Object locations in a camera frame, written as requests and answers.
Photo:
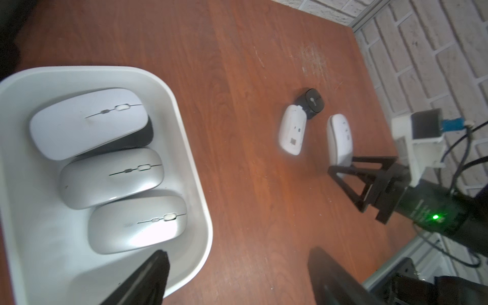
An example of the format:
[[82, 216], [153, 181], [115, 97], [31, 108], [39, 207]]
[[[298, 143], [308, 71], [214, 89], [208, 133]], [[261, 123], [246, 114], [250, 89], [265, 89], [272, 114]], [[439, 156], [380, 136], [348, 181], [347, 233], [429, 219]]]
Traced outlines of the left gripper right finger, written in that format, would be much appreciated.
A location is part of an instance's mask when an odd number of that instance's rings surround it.
[[316, 304], [382, 304], [320, 247], [310, 250], [308, 271]]

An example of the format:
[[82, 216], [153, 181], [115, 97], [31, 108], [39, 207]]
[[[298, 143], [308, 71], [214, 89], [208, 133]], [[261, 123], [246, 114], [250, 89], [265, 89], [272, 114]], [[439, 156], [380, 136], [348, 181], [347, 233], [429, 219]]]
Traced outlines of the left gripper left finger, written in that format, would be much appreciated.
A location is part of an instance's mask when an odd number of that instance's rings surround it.
[[101, 305], [163, 303], [170, 273], [167, 252], [157, 250], [134, 271]]

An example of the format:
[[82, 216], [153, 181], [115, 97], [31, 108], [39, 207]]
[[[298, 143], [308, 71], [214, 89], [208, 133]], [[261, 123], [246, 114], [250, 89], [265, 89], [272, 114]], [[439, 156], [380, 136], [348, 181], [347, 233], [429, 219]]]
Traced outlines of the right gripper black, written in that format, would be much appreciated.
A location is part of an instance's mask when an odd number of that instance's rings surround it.
[[[429, 232], [471, 235], [471, 198], [450, 195], [447, 188], [424, 179], [412, 187], [406, 168], [396, 162], [396, 156], [353, 156], [351, 165], [330, 166], [328, 174], [337, 178], [338, 185], [360, 212], [375, 204], [376, 220], [383, 224], [396, 212]], [[357, 167], [356, 163], [376, 164], [380, 168]], [[346, 176], [356, 176], [363, 182], [361, 193], [356, 193], [344, 180]], [[391, 179], [386, 189], [384, 178]]]

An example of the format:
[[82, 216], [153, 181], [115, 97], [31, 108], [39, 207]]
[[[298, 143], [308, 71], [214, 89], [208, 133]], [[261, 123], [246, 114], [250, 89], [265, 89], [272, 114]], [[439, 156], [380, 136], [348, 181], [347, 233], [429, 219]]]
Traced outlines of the silver mouse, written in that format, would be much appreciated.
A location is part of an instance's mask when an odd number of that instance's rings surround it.
[[68, 164], [60, 173], [58, 190], [68, 207], [82, 210], [153, 189], [164, 177], [156, 151], [127, 149]]

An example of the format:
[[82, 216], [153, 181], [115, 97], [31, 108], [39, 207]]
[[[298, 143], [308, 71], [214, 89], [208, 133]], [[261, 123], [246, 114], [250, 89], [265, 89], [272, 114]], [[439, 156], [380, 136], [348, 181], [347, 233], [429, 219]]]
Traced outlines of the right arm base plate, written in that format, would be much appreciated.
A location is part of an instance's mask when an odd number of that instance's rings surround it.
[[385, 304], [487, 304], [487, 286], [460, 277], [419, 279], [413, 260], [402, 259], [370, 292]]

